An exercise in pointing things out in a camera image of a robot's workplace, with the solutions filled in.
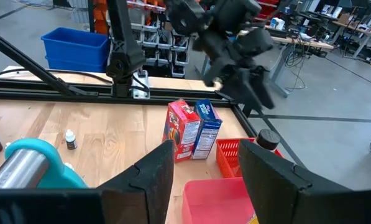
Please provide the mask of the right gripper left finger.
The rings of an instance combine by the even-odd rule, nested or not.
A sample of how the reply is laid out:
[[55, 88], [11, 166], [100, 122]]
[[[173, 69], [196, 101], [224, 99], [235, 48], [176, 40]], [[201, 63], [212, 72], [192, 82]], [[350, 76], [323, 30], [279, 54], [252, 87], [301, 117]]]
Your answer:
[[173, 141], [167, 140], [99, 186], [105, 224], [164, 224], [173, 185]]

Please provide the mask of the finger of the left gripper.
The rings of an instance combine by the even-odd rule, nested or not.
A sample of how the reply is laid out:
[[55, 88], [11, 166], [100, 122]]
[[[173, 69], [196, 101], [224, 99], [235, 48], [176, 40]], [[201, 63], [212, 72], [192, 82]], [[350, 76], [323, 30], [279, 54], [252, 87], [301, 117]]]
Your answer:
[[203, 82], [207, 87], [213, 87], [213, 80], [220, 75], [224, 75], [227, 68], [232, 67], [232, 59], [230, 58], [216, 58], [210, 66], [210, 69], [204, 74]]
[[267, 87], [269, 71], [265, 67], [239, 68], [223, 82], [222, 94], [233, 101], [261, 110], [274, 109], [275, 104]]

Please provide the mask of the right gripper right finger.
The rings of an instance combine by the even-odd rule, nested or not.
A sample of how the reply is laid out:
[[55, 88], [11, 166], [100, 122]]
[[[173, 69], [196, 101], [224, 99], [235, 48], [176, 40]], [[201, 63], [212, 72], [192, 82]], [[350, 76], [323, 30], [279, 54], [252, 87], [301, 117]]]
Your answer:
[[345, 224], [347, 189], [242, 140], [239, 164], [260, 224]]

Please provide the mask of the black lid spice jar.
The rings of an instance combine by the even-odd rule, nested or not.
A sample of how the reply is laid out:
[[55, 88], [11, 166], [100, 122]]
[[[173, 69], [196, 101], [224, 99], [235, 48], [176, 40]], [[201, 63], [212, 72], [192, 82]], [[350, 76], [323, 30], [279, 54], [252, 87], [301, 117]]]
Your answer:
[[279, 135], [271, 129], [262, 129], [254, 140], [260, 147], [274, 152], [280, 143]]

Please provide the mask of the blue Frosted Flakes cereal box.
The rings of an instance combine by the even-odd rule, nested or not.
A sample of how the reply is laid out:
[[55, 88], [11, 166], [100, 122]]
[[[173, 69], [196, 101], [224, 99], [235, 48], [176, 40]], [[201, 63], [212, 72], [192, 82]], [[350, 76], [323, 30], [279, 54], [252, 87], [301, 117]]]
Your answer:
[[191, 158], [207, 159], [222, 125], [222, 119], [209, 99], [198, 100], [194, 112], [199, 116], [201, 123]]

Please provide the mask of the red Froot Loops cereal box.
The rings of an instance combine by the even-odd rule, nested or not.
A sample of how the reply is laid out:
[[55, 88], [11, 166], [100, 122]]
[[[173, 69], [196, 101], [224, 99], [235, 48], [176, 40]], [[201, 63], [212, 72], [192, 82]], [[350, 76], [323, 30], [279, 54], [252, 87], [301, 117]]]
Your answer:
[[184, 99], [168, 104], [162, 141], [173, 141], [175, 163], [191, 158], [200, 123], [201, 119]]

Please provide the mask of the small dark bottle white cap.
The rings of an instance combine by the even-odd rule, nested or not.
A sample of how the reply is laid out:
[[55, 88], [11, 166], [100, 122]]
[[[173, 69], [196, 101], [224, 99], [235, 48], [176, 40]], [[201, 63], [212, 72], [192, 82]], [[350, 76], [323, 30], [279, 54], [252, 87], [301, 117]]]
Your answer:
[[74, 150], [77, 148], [76, 137], [72, 130], [67, 129], [65, 133], [65, 141], [66, 146], [69, 150]]

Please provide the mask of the red tool cabinet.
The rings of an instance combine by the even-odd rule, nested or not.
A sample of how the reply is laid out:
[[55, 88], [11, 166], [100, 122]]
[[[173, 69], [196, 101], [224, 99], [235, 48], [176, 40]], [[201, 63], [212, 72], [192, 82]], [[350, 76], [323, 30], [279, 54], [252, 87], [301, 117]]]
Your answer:
[[271, 13], [273, 13], [280, 4], [281, 0], [256, 0], [261, 6], [261, 11], [257, 16], [259, 19], [266, 19]]

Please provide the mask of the pink plastic tray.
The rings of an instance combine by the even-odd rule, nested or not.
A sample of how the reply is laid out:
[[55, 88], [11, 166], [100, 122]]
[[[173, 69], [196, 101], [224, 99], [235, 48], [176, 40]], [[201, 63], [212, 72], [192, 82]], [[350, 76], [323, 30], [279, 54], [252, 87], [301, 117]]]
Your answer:
[[183, 190], [183, 224], [248, 224], [255, 216], [242, 178], [192, 180]]

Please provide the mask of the wooden top desk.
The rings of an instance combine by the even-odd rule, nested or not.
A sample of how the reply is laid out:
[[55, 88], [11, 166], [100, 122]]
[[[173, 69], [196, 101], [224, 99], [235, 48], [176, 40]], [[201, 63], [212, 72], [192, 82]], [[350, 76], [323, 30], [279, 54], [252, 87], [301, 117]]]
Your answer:
[[343, 24], [338, 21], [333, 21], [332, 23], [338, 26], [339, 30], [334, 34], [331, 44], [334, 44], [336, 42], [337, 38], [344, 32], [345, 29], [356, 31], [364, 35], [362, 43], [359, 45], [359, 48], [355, 51], [355, 53], [352, 56], [353, 59], [356, 59], [360, 51], [366, 46], [367, 42], [371, 39], [371, 30], [359, 29], [358, 27], [354, 27], [350, 24]]
[[[275, 63], [270, 68], [268, 84], [284, 98], [287, 98], [295, 90], [306, 88], [304, 81], [300, 78], [300, 73], [305, 60], [308, 58], [307, 54], [310, 48], [318, 50], [332, 50], [334, 48], [333, 45], [317, 41], [315, 38], [303, 39], [301, 34], [295, 34], [293, 37], [272, 37], [272, 39], [280, 44], [281, 50]], [[278, 81], [285, 68], [289, 68], [296, 79], [292, 86], [281, 87]]]

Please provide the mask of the storage shelf rack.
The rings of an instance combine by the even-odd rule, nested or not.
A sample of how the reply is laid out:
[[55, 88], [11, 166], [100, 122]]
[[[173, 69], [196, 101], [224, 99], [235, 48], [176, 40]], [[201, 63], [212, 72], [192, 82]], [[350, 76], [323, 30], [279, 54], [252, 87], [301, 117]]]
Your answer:
[[163, 0], [127, 0], [132, 33], [153, 77], [185, 78], [191, 38], [171, 26]]

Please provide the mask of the teal basket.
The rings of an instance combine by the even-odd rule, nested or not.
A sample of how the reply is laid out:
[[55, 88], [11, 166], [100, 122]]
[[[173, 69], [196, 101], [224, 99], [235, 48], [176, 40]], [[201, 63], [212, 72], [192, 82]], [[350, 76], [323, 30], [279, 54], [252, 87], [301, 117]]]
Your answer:
[[37, 138], [6, 146], [0, 189], [86, 189], [83, 179], [62, 161], [58, 150]]

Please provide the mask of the orange storage bins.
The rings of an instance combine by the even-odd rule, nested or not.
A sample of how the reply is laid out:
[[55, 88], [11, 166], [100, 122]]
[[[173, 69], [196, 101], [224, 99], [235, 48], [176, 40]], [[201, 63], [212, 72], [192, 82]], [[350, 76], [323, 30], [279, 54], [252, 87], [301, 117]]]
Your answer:
[[94, 29], [96, 33], [107, 34], [107, 1], [106, 0], [93, 0], [94, 9]]

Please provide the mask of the blue plastic bin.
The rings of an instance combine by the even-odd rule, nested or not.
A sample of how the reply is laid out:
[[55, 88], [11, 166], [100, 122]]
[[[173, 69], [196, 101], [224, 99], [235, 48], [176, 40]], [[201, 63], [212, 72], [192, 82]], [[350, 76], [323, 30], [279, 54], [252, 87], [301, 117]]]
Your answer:
[[48, 58], [45, 56], [50, 69], [55, 70], [73, 70], [82, 72], [99, 72], [104, 73], [106, 71], [107, 60], [102, 63], [92, 64], [92, 63], [79, 63], [79, 62], [69, 62], [65, 60], [59, 60], [54, 58]]
[[64, 27], [41, 36], [48, 58], [79, 63], [103, 63], [108, 56], [106, 35]]

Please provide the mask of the black aluminium table frame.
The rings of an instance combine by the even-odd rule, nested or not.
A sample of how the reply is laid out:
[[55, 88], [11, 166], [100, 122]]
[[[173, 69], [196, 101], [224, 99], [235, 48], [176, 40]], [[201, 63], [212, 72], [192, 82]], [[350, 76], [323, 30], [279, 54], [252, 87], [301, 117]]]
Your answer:
[[137, 77], [124, 78], [124, 83], [114, 82], [111, 86], [67, 83], [53, 76], [1, 36], [0, 52], [39, 78], [38, 81], [0, 78], [0, 99], [2, 100], [166, 105], [178, 98], [183, 98], [193, 106], [196, 101], [209, 98], [214, 107], [230, 108], [248, 137], [257, 135], [256, 130], [248, 121], [250, 112], [240, 109], [235, 102], [220, 96], [218, 91], [154, 88], [142, 83]]

